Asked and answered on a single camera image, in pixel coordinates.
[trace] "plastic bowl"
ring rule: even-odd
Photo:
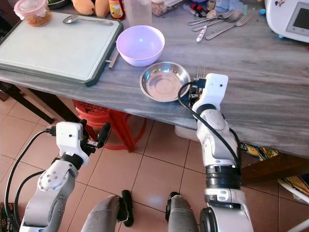
[[[126,62],[145,67],[160,57],[164,44],[164,36],[158,29],[141,25],[124,30],[118,36],[116,46]]]

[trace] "white cutting board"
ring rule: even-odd
[[[1,66],[16,68],[21,73],[47,73],[48,78],[90,80],[98,66],[105,64],[101,61],[122,25],[115,20],[108,20],[113,26],[81,20],[64,24],[62,20],[69,14],[52,15],[51,21],[41,27],[20,23],[0,45]]]

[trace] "table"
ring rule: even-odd
[[[261,8],[254,0],[245,3],[250,11]],[[309,52],[305,43],[279,39],[258,10],[243,27],[201,43],[196,43],[197,33],[186,24],[194,17],[182,8],[162,17],[153,16],[153,25],[166,39],[158,62],[179,63],[192,78],[198,66],[205,66],[209,73],[228,75],[221,111],[239,138],[309,158]],[[76,13],[70,5],[60,11]],[[206,33],[227,25],[219,23]],[[6,70],[0,70],[0,81],[196,128],[193,117],[178,102],[155,102],[144,96],[139,85],[143,70],[118,58],[114,69],[106,68],[92,87]]]

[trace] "spoon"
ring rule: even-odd
[[[82,21],[88,21],[88,22],[95,22],[95,23],[101,23],[107,26],[112,26],[114,25],[114,23],[112,22],[108,22],[106,20],[91,20],[91,19],[84,19],[84,18],[80,18],[77,15],[70,15],[69,17],[66,17],[65,19],[63,19],[63,23],[73,23],[76,20],[82,20]]]
[[[219,23],[219,22],[222,22],[222,21],[225,21],[225,22],[233,22],[237,19],[239,19],[239,17],[241,16],[242,14],[242,10],[236,10],[234,11],[229,17],[227,17],[226,19],[220,19],[220,20],[217,20],[215,22],[212,22],[212,23],[209,23],[209,24],[206,24],[207,27],[213,25],[213,24],[216,24],[216,23]],[[198,26],[198,27],[195,27],[195,28],[192,28],[192,31],[199,31],[199,30],[202,30],[204,26]]]

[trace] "fork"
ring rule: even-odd
[[[225,18],[229,17],[233,12],[234,12],[234,10],[230,10],[230,11],[225,12],[224,14],[219,15],[219,16],[215,16],[215,17],[211,17],[211,18],[207,18],[207,19],[203,19],[203,20],[199,20],[199,21],[189,22],[188,25],[193,26],[193,25],[196,25],[196,24],[199,24],[199,23],[207,22],[209,20],[213,20],[215,18],[225,19]]]
[[[198,79],[205,79],[206,77],[206,67],[203,67],[203,66],[199,66],[197,68],[197,80]]]
[[[205,37],[206,40],[211,40],[213,39],[214,37],[216,37],[217,35],[220,35],[221,33],[233,28],[233,27],[241,27],[242,25],[244,25],[251,17],[252,17],[253,13],[249,13],[249,14],[246,14],[244,17],[242,17],[240,20],[237,21],[237,23],[235,23],[234,25],[224,29],[224,30],[221,30],[219,32],[216,32],[214,34],[211,34],[211,35],[207,35]]]

